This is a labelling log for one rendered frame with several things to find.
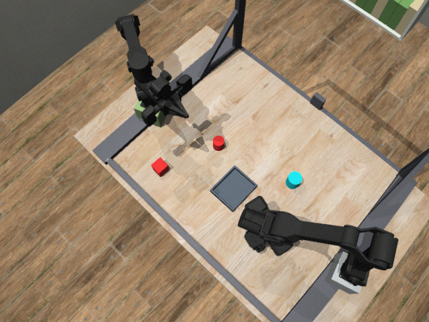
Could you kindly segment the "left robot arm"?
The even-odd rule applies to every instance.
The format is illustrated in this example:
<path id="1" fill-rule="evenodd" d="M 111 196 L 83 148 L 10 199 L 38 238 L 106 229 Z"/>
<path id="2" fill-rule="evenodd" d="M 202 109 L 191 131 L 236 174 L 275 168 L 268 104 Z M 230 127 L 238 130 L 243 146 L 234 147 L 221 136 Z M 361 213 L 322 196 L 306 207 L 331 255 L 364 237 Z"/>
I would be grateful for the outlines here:
<path id="1" fill-rule="evenodd" d="M 345 263 L 341 266 L 339 277 L 350 282 L 353 286 L 366 286 L 369 272 L 373 268 L 379 270 L 392 268 L 398 244 L 398 238 L 394 238 L 393 233 L 378 227 L 360 229 L 353 225 L 343 227 L 300 221 L 285 211 L 267 210 L 266 215 L 262 215 L 244 208 L 238 227 L 247 230 L 244 238 L 249 247 L 258 253 L 264 251 L 266 241 L 290 244 L 301 239 L 339 246 L 350 251 L 351 253 L 348 254 Z M 373 233 L 372 242 L 369 248 L 361 252 L 356 247 L 359 234 L 367 231 Z"/>

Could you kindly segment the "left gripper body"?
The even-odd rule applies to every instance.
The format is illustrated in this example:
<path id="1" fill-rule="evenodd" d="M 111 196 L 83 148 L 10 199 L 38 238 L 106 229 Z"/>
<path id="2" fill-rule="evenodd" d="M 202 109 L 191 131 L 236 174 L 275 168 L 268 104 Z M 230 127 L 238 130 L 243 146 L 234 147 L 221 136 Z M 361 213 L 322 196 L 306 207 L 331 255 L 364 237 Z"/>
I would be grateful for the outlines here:
<path id="1" fill-rule="evenodd" d="M 248 202 L 245 205 L 245 208 L 251 209 L 253 211 L 256 211 L 261 214 L 266 214 L 265 208 L 267 207 L 267 203 L 265 202 L 264 198 L 262 196 L 258 196 L 254 198 L 252 201 Z M 286 242 L 284 244 L 277 244 L 270 245 L 272 250 L 277 256 L 282 255 L 283 253 L 287 252 L 290 248 L 292 248 L 293 243 L 287 244 Z"/>

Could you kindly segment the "teal cylinder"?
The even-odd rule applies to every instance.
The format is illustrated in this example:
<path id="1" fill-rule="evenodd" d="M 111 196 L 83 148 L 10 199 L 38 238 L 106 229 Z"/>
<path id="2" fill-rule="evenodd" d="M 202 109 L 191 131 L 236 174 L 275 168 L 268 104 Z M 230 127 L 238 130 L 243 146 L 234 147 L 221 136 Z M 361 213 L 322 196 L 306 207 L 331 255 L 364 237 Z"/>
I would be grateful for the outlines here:
<path id="1" fill-rule="evenodd" d="M 286 186 L 289 189 L 296 189 L 302 181 L 302 175 L 299 172 L 291 172 L 286 179 Z"/>

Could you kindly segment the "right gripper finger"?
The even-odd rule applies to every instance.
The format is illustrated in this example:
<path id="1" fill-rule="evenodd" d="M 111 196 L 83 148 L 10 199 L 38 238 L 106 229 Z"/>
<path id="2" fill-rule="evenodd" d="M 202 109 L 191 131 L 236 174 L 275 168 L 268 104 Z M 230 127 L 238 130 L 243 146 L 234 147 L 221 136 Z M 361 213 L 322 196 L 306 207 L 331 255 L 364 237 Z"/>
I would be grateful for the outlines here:
<path id="1" fill-rule="evenodd" d="M 162 105 L 162 111 L 163 114 L 166 115 L 176 115 L 179 117 L 184 117 L 184 118 L 188 118 L 187 114 L 185 114 L 183 111 L 181 111 L 179 108 L 177 108 L 176 106 L 174 106 L 170 100 L 167 100 L 163 105 Z"/>
<path id="2" fill-rule="evenodd" d="M 180 91 L 177 91 L 173 96 L 173 102 L 174 105 L 179 108 L 181 111 L 183 111 L 185 114 L 187 114 L 187 116 L 189 117 L 189 114 L 187 113 L 187 111 L 185 110 L 183 104 L 182 104 L 182 98 L 181 98 L 181 94 Z"/>

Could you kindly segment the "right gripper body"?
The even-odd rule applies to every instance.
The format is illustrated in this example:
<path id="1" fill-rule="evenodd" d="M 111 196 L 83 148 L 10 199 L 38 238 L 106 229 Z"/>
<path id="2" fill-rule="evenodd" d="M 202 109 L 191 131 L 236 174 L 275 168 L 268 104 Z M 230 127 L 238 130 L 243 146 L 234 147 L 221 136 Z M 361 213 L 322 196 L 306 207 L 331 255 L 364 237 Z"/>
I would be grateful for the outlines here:
<path id="1" fill-rule="evenodd" d="M 192 78 L 187 75 L 184 74 L 181 78 L 179 78 L 176 81 L 177 87 L 171 91 L 170 89 L 165 89 L 160 95 L 158 95 L 159 99 L 158 101 L 156 101 L 151 94 L 149 93 L 149 91 L 147 90 L 147 88 L 149 88 L 149 86 L 156 80 L 156 78 L 152 79 L 151 81 L 149 81 L 145 87 L 145 94 L 147 96 L 149 96 L 149 98 L 151 100 L 154 100 L 157 105 L 155 107 L 149 105 L 146 109 L 144 109 L 141 112 L 141 116 L 143 118 L 143 121 L 146 125 L 148 125 L 149 127 L 152 126 L 156 121 L 157 121 L 157 117 L 155 116 L 159 111 L 162 111 L 162 105 L 167 101 L 170 100 L 173 102 L 172 100 L 172 95 L 174 95 L 177 91 L 180 91 L 180 93 L 182 95 L 185 95 L 186 93 L 188 93 L 191 89 L 192 89 Z M 184 84 L 184 85 L 181 85 Z M 170 96 L 170 97 L 169 97 Z M 163 111 L 162 111 L 163 112 Z"/>

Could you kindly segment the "red cube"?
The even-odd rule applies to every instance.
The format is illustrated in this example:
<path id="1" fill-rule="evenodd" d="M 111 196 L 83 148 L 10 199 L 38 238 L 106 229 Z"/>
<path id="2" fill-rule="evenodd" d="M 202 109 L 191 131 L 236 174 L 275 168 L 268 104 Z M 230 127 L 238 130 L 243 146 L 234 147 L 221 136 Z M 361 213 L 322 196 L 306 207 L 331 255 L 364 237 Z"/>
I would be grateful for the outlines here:
<path id="1" fill-rule="evenodd" d="M 158 158 L 151 166 L 160 177 L 169 171 L 168 165 L 161 158 Z"/>

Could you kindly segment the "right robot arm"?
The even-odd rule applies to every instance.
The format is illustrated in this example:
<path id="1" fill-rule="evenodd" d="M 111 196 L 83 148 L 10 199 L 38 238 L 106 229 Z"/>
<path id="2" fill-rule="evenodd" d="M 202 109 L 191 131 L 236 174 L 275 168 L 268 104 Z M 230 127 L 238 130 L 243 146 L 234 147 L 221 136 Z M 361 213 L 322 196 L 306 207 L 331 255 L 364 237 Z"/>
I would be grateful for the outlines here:
<path id="1" fill-rule="evenodd" d="M 144 92 L 147 83 L 156 77 L 152 75 L 151 70 L 154 60 L 152 57 L 146 56 L 146 49 L 141 47 L 139 43 L 138 37 L 140 33 L 140 22 L 138 15 L 135 16 L 134 14 L 131 14 L 119 17 L 117 18 L 117 21 L 115 21 L 115 24 L 117 31 L 120 31 L 122 38 L 127 41 L 127 45 L 129 47 L 129 51 L 127 53 L 127 67 L 129 72 L 133 73 L 134 84 L 136 85 L 135 92 L 138 100 L 141 101 L 140 106 L 144 108 L 147 108 L 149 105 L 155 107 L 157 103 L 154 100 L 151 100 Z M 165 70 L 160 74 L 161 75 L 150 85 L 150 89 L 147 88 L 151 96 L 156 101 L 159 99 L 158 95 L 160 95 L 166 88 L 171 89 L 169 84 L 172 76 Z"/>

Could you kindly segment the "dark red cylinder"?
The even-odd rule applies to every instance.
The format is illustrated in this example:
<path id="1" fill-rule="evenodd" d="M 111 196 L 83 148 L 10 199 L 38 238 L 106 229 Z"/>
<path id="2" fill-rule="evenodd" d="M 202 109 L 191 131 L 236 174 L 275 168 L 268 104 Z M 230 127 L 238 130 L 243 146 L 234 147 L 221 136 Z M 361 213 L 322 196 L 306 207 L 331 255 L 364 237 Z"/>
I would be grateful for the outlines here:
<path id="1" fill-rule="evenodd" d="M 213 148 L 216 151 L 221 151 L 224 148 L 224 138 L 222 136 L 215 136 L 213 138 Z"/>

